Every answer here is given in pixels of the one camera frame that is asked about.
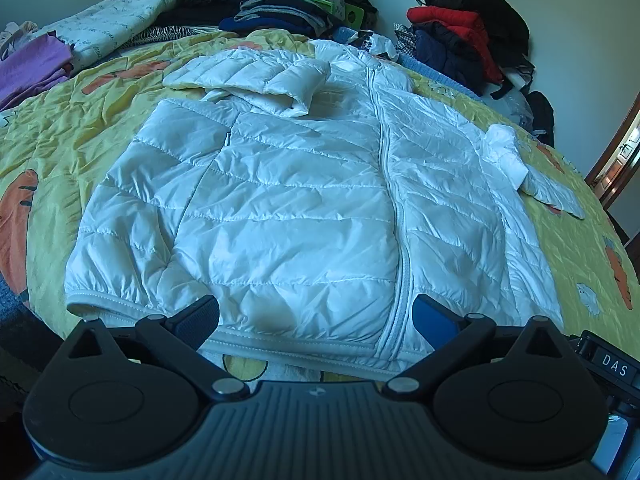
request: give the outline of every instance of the red folded garment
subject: red folded garment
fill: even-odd
[[[406,12],[410,22],[439,22],[470,44],[482,59],[484,78],[492,83],[502,83],[502,72],[489,53],[489,36],[477,12],[444,9],[443,7],[413,7]]]

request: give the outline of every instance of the purple garment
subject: purple garment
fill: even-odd
[[[69,46],[49,34],[11,54],[0,63],[0,111],[66,81],[68,76],[62,67],[71,58]]]

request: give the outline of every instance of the white puffer jacket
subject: white puffer jacket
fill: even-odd
[[[379,379],[430,350],[420,293],[562,327],[492,138],[391,64],[314,43],[315,60],[226,51],[167,78],[232,96],[158,105],[84,212],[69,309],[118,325],[214,294],[206,351]]]

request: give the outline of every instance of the yellow bedsheet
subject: yellow bedsheet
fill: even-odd
[[[306,38],[282,30],[234,36],[218,32],[140,47],[28,99],[0,127],[0,274],[61,336],[78,322],[64,307],[64,272],[92,191],[160,99],[204,95],[164,88],[162,78],[193,57],[241,44],[313,55]],[[483,130],[510,124],[463,94],[411,75],[418,92],[452,105]],[[578,220],[522,196],[556,280],[565,332],[591,330],[640,358],[640,285],[619,238],[582,178],[553,149],[516,129],[523,160],[572,188],[586,212]],[[264,364],[236,360],[232,367],[248,379]]]

